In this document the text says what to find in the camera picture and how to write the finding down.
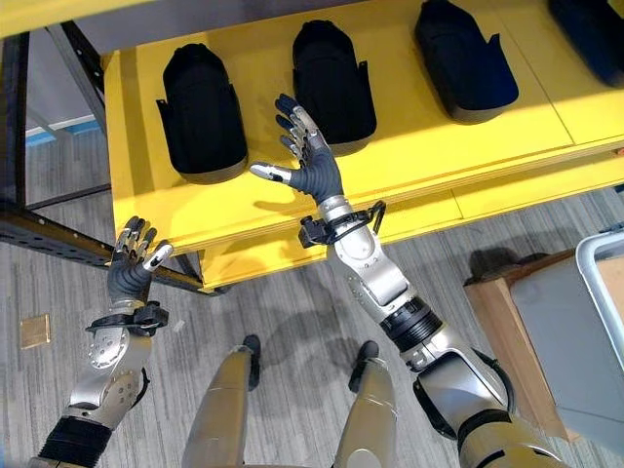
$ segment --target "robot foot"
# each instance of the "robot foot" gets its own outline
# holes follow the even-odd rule
[[[379,345],[372,340],[366,341],[358,351],[358,357],[353,365],[353,371],[351,372],[351,378],[349,379],[349,390],[353,393],[358,393],[360,390],[360,382],[362,381],[362,375],[364,369],[367,366],[367,359],[379,357]]]
[[[260,354],[262,346],[256,334],[248,334],[243,340],[243,346],[252,350],[252,368],[250,370],[249,390],[252,392],[260,383]]]

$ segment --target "floor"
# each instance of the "floor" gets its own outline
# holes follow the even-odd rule
[[[30,148],[28,202],[105,183],[105,140],[90,132]],[[42,215],[112,242],[108,193],[44,209]],[[462,284],[475,251],[554,253],[624,219],[611,189],[567,198],[389,246],[388,254],[434,310],[474,346],[490,352]],[[105,313],[105,272],[0,245],[0,346],[5,466],[21,466],[56,424],[86,355],[83,331]],[[346,383],[358,344],[378,340],[393,374],[399,467],[458,466],[454,443],[439,437],[412,395],[411,376],[382,331],[351,299],[345,283],[318,263],[237,285],[209,298],[155,285],[171,313],[156,335],[151,388],[113,435],[100,467],[175,467],[194,413],[227,351],[245,334],[264,343],[260,386],[251,394],[246,460],[329,467],[353,401]],[[49,345],[21,351],[22,318],[51,316]],[[552,439],[574,467],[624,467],[624,459],[581,440]]]

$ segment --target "yellow shelf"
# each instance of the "yellow shelf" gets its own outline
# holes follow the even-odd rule
[[[458,219],[461,219],[461,211],[447,190],[389,206],[379,236],[382,242],[398,241],[425,232],[432,225]],[[324,259],[326,248],[304,249],[299,244],[298,231],[298,227],[289,228],[201,251],[205,288],[211,290]]]
[[[624,180],[624,156],[613,152],[452,190],[467,220],[517,210]]]
[[[548,12],[546,0],[492,0],[575,143],[621,136],[624,89],[596,78]]]
[[[603,153],[390,206],[379,234],[382,242],[395,242],[623,181],[624,156]],[[202,251],[206,290],[325,258],[325,248],[302,248],[297,232],[291,228]]]
[[[173,169],[155,100],[175,49],[208,45],[236,87],[250,160],[294,166],[280,146],[273,101],[292,91],[292,43],[301,25],[333,20],[369,62],[378,118],[373,141],[341,157],[345,191],[357,207],[390,204],[459,184],[546,165],[574,156],[573,141],[488,0],[456,2],[502,45],[521,89],[501,116],[458,125],[436,101],[413,39],[417,0],[371,0],[268,19],[117,51],[106,65],[106,112],[117,229],[131,215],[149,218],[179,253],[296,228],[314,211],[307,197],[249,172],[212,186],[189,184]]]
[[[0,0],[0,38],[151,0]]]

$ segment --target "gray box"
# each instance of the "gray box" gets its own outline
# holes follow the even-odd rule
[[[597,265],[620,256],[624,231],[589,237],[511,295],[565,427],[624,455],[624,323]]]

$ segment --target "gray glove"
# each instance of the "gray glove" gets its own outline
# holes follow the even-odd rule
[[[154,253],[145,259],[149,245],[156,237],[151,227],[139,241],[145,220],[133,216],[119,235],[113,253],[106,283],[113,308],[125,301],[147,302],[152,274],[174,252],[167,241],[162,241]]]
[[[317,205],[330,197],[343,195],[340,170],[333,159],[332,150],[310,115],[296,100],[286,95],[280,95],[275,106],[287,117],[277,115],[277,123],[290,134],[282,136],[280,140],[299,160],[301,169],[254,163],[250,171],[256,176],[285,183],[311,195]]]

